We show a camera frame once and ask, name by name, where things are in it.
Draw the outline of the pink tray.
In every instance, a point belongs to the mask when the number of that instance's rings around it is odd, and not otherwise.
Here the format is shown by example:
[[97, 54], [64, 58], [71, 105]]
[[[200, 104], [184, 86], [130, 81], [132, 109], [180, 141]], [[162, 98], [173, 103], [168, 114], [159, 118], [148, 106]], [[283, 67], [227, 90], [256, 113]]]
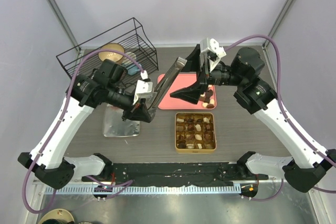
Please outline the pink tray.
[[213, 91], [213, 95], [210, 97], [212, 105], [210, 107], [205, 106], [203, 101], [199, 101], [198, 104], [191, 104], [186, 101], [170, 97], [170, 93], [188, 87], [196, 81], [195, 73], [180, 73], [168, 92], [160, 102], [158, 108], [161, 110], [212, 110], [217, 106], [215, 87], [210, 86], [208, 89]]

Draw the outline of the metal tongs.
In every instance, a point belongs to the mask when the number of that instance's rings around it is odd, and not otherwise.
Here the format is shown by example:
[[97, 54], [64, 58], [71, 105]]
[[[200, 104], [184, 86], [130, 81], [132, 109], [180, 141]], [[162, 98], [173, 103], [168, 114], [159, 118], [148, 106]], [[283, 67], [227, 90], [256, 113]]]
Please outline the metal tongs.
[[161, 81], [155, 86], [153, 90], [153, 98], [151, 100], [150, 106], [148, 108], [149, 114], [153, 119], [158, 105], [164, 98], [165, 94], [169, 90], [170, 86], [175, 81], [176, 77], [179, 75], [181, 70], [185, 67], [187, 60], [181, 57], [178, 57], [175, 62], [171, 65], [170, 69], [161, 79]]

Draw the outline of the gold chocolate box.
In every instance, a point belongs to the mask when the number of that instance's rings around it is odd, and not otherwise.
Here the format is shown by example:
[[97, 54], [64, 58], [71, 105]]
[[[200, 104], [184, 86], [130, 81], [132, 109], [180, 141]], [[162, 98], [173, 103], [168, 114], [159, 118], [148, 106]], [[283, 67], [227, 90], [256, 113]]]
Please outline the gold chocolate box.
[[211, 154], [217, 149], [212, 113], [177, 113], [174, 134], [177, 153]]

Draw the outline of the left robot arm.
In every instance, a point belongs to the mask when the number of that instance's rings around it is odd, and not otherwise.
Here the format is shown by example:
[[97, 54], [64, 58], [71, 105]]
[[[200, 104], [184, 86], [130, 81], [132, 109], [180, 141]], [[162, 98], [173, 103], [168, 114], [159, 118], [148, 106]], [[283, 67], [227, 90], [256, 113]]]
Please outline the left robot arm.
[[141, 72], [136, 89], [129, 93], [119, 86], [126, 68], [106, 59], [90, 75], [77, 74], [71, 80], [60, 111], [43, 139], [31, 152], [23, 152], [18, 161], [44, 184], [55, 190], [73, 179], [91, 176], [105, 182], [112, 174], [112, 161], [100, 153], [71, 158], [65, 151], [82, 123], [103, 103], [122, 109], [122, 119], [151, 122], [154, 115], [146, 107], [146, 94], [152, 82]]

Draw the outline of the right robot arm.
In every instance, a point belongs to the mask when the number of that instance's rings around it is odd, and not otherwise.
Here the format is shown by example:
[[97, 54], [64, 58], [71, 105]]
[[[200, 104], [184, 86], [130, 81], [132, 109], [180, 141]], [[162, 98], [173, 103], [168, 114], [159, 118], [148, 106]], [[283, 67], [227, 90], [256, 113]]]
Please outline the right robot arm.
[[258, 51], [243, 47], [230, 65], [221, 61], [225, 55], [223, 47], [196, 45], [187, 58], [178, 59], [182, 72], [196, 72], [196, 82], [170, 96], [196, 103], [209, 85], [236, 87], [237, 103], [263, 122], [290, 153], [289, 157], [272, 157], [247, 152], [237, 161], [239, 177], [269, 175], [285, 179], [302, 193], [308, 192], [335, 165], [335, 150], [327, 150], [314, 140], [287, 111], [279, 90], [260, 78], [265, 63]]

